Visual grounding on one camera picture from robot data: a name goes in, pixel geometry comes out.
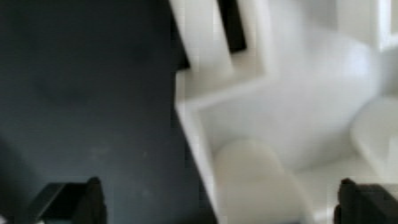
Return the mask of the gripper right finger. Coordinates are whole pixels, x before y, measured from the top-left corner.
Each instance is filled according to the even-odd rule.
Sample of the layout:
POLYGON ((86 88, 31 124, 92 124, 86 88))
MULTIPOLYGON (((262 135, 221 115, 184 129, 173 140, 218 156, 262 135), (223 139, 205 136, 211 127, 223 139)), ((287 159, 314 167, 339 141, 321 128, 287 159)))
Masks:
POLYGON ((332 224, 398 224, 396 184, 340 180, 332 224))

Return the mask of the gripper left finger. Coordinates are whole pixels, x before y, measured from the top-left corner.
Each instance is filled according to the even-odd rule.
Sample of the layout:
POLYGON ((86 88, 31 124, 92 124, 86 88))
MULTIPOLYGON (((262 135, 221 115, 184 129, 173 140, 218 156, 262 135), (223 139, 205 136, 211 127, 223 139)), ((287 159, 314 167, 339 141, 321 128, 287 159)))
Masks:
POLYGON ((15 224, 108 224, 99 178, 90 177, 85 182, 49 183, 15 218, 15 224))

